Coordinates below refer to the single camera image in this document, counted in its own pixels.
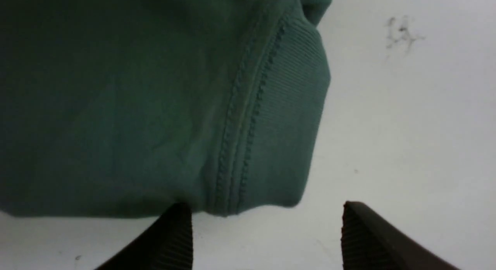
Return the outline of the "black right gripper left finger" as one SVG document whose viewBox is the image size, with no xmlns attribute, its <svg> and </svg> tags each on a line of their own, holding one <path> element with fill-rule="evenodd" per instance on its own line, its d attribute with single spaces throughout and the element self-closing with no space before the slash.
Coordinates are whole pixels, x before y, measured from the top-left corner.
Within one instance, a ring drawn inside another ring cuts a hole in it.
<svg viewBox="0 0 496 270">
<path fill-rule="evenodd" d="M 191 208 L 176 203 L 98 270 L 191 270 L 193 222 Z"/>
</svg>

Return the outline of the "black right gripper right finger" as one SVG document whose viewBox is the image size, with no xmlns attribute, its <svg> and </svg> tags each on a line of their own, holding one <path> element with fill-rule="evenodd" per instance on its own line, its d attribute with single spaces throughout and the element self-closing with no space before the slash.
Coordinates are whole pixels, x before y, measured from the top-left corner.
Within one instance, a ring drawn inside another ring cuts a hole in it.
<svg viewBox="0 0 496 270">
<path fill-rule="evenodd" d="M 365 203 L 344 204 L 341 253 L 344 270 L 456 270 L 391 225 Z"/>
</svg>

